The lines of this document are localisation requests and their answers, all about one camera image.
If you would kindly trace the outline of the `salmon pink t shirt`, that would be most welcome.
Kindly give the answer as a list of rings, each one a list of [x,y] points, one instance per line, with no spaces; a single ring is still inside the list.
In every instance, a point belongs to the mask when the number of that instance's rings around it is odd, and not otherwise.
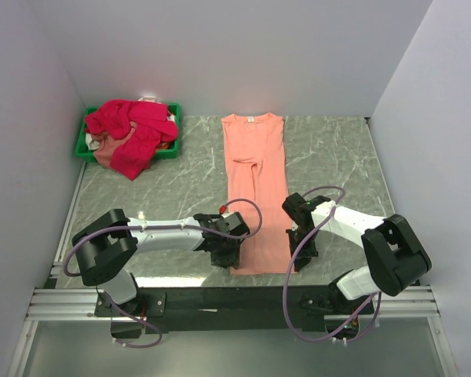
[[[240,213],[257,234],[243,241],[239,265],[231,268],[236,276],[281,274],[290,263],[286,231],[292,221],[282,209],[289,196],[286,156],[283,144],[283,117],[267,113],[257,116],[228,115],[221,120],[224,133],[225,169],[228,198],[245,198],[252,205],[237,202],[229,210]]]

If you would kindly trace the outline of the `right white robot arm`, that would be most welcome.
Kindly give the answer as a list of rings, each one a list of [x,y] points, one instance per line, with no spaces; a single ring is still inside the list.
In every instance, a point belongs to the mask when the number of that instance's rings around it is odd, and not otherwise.
[[[319,256],[316,235],[310,234],[317,226],[361,247],[367,261],[364,267],[302,295],[298,305],[305,309],[348,313],[373,293],[397,296],[432,268],[422,243],[400,214],[388,218],[364,214],[325,196],[306,200],[297,192],[285,199],[282,208],[296,225],[287,230],[296,272]]]

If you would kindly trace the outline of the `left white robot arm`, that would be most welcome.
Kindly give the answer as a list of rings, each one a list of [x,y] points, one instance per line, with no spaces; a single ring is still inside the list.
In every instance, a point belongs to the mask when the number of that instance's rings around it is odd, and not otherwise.
[[[128,218],[110,210],[72,238],[78,276],[87,287],[101,287],[125,316],[135,314],[141,296],[125,270],[135,255],[152,251],[205,251],[211,264],[227,269],[239,264],[240,246],[250,229],[240,213],[196,214],[173,221]]]

